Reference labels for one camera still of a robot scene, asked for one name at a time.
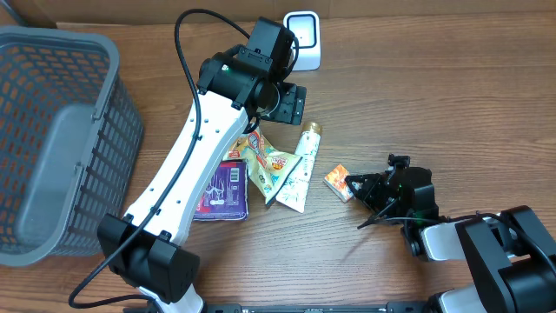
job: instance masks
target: snack bag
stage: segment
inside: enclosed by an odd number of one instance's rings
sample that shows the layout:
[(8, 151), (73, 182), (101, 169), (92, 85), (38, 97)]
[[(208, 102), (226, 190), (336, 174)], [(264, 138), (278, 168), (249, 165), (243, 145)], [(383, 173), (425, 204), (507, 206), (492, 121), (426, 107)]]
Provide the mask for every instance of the snack bag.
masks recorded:
[(262, 192), (269, 206), (300, 162), (301, 156), (276, 150), (261, 134), (261, 129), (241, 135), (232, 143), (222, 161), (244, 160), (251, 181)]

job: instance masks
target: toothpaste tube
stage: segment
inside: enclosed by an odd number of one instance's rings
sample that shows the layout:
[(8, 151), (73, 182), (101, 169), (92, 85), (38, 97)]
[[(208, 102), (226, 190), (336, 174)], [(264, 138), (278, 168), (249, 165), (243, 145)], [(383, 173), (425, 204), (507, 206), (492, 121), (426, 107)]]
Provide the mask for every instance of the toothpaste tube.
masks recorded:
[(276, 195), (276, 200), (288, 207), (303, 213), (309, 189), (309, 181), (313, 173), (316, 152), (319, 150), (322, 127), (318, 123), (307, 122), (303, 125), (301, 138), (295, 154), (302, 157), (301, 162), (284, 183)]

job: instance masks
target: wood grain surface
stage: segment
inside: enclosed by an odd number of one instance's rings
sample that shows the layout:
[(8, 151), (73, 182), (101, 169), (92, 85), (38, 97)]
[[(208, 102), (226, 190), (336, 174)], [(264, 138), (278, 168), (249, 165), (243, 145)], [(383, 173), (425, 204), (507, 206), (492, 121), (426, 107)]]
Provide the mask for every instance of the wood grain surface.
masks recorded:
[[(355, 227), (369, 214), (322, 182), (338, 163), (385, 169), (390, 152), (433, 171), (443, 215), (530, 205), (556, 236), (556, 14), (381, 17), (321, 21), (322, 65), (293, 73), (308, 88), (304, 121), (322, 125), (306, 212), (269, 209), (251, 184), (244, 223), (194, 223), (185, 249), (201, 256), (195, 288), (210, 303), (366, 304), (425, 299), (465, 286), (465, 263), (422, 263), (398, 227)], [(251, 29), (252, 23), (242, 23)], [(79, 30), (110, 37), (146, 133), (126, 207), (145, 189), (191, 104), (173, 26)], [(244, 38), (220, 23), (182, 27), (195, 74)], [(262, 123), (293, 152), (301, 127)], [(0, 268), (0, 311), (69, 312), (67, 296), (101, 257), (49, 257)], [(105, 270), (79, 298), (134, 291)], [(124, 304), (92, 309), (118, 312)]]

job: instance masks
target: black cable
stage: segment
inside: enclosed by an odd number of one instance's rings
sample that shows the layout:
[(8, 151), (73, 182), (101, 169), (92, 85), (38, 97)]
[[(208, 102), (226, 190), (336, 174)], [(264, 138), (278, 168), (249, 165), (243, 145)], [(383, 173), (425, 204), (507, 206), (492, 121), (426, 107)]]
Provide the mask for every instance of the black cable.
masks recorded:
[(375, 220), (373, 222), (373, 224), (376, 223), (385, 223), (385, 222), (392, 222), (392, 221), (413, 221), (413, 222), (423, 222), (423, 223), (431, 223), (431, 224), (439, 224), (439, 223), (444, 223), (440, 220), (433, 220), (430, 218), (420, 218), (420, 217), (388, 217), (388, 218), (382, 218), (379, 220)]
[(289, 74), (291, 74), (292, 70), (294, 70), (295, 63), (297, 63), (297, 57), (299, 56), (299, 40), (297, 40), (297, 37), (294, 37), (294, 43), (295, 43), (294, 61), (292, 61), (292, 63), (289, 65), (288, 69), (286, 70), (286, 75), (282, 80), (286, 79), (286, 77), (288, 77)]
[(384, 207), (384, 209), (382, 209), (380, 212), (372, 215), (370, 218), (367, 219), (367, 221), (365, 221), (365, 223), (357, 226), (357, 229), (360, 230), (363, 227), (367, 227), (368, 225), (372, 225), (374, 221), (376, 221), (379, 217), (385, 215), (390, 209), (392, 209), (392, 207), (394, 207), (396, 204), (398, 203), (398, 199), (393, 200), (391, 203), (389, 203), (386, 207)]
[(141, 222), (141, 224), (139, 224), (139, 226), (137, 226), (136, 230), (128, 237), (128, 239), (126, 239), (118, 247), (118, 249), (116, 249), (116, 251), (112, 252), (112, 254), (110, 254), (100, 265), (98, 265), (96, 267), (96, 269), (94, 269), (87, 277), (85, 277), (85, 279), (83, 279), (83, 281), (79, 285), (77, 285), (77, 287), (71, 292), (71, 294), (69, 295), (69, 298), (68, 298), (68, 304), (69, 304), (70, 307), (72, 307), (74, 309), (89, 309), (89, 308), (95, 308), (95, 307), (98, 307), (98, 306), (101, 306), (101, 305), (106, 305), (106, 304), (111, 304), (111, 303), (118, 303), (118, 302), (126, 301), (126, 300), (141, 299), (141, 300), (147, 300), (149, 302), (152, 302), (156, 306), (156, 308), (160, 312), (162, 312), (162, 309), (160, 308), (158, 303), (156, 303), (156, 300), (153, 297), (146, 296), (146, 295), (116, 296), (116, 297), (112, 297), (112, 298), (109, 298), (109, 299), (96, 301), (96, 302), (93, 302), (93, 303), (76, 303), (75, 299), (76, 299), (77, 295), (79, 295), (79, 293), (106, 266), (108, 266), (109, 263), (116, 256), (118, 256), (122, 252), (122, 250), (124, 250), (133, 241), (133, 239), (136, 236), (138, 236), (141, 233), (141, 231), (145, 228), (145, 226), (147, 226), (147, 223), (150, 222), (150, 220), (153, 218), (153, 216), (156, 214), (156, 212), (160, 209), (160, 206), (164, 202), (164, 199), (166, 198), (168, 193), (174, 187), (175, 182), (177, 181), (177, 179), (182, 174), (182, 171), (185, 168), (185, 165), (187, 164), (189, 158), (191, 157), (191, 154), (193, 153), (193, 148), (195, 147), (195, 144), (197, 143), (197, 140), (198, 140), (198, 137), (199, 137), (199, 132), (201, 131), (201, 103), (199, 101), (199, 96), (197, 95), (197, 89), (196, 89), (195, 84), (193, 82), (193, 77), (191, 76), (191, 73), (189, 72), (188, 65), (186, 64), (185, 57), (183, 56), (182, 45), (180, 43), (180, 27), (182, 25), (183, 19), (186, 16), (188, 16), (190, 14), (195, 14), (195, 13), (203, 13), (203, 14), (211, 15), (213, 17), (220, 18), (222, 21), (228, 23), (229, 25), (234, 27), (236, 30), (239, 30), (245, 37), (249, 38), (249, 34), (247, 33), (247, 31), (242, 29), (239, 25), (230, 21), (228, 18), (226, 18), (226, 17), (224, 17), (224, 16), (222, 16), (222, 15), (216, 13), (216, 12), (213, 12), (211, 10), (205, 10), (205, 9), (187, 10), (187, 11), (183, 12), (177, 18), (177, 21), (175, 22), (175, 28), (174, 28), (175, 50), (177, 51), (177, 55), (180, 58), (180, 63), (182, 64), (183, 71), (185, 73), (185, 77), (188, 80), (189, 87), (190, 87), (191, 92), (193, 94), (193, 100), (195, 102), (195, 119), (196, 119), (196, 121), (195, 121), (195, 130), (193, 131), (193, 135), (191, 137), (191, 143), (189, 144), (188, 150), (185, 153), (185, 156), (183, 157), (182, 162), (180, 163), (180, 166), (177, 168), (177, 170), (175, 171), (175, 174), (172, 176), (172, 179), (169, 181), (168, 185), (166, 186), (166, 188), (164, 189), (164, 191), (162, 192), (162, 194), (160, 195), (160, 197), (156, 201), (155, 205), (150, 209), (149, 214), (145, 217), (145, 219)]

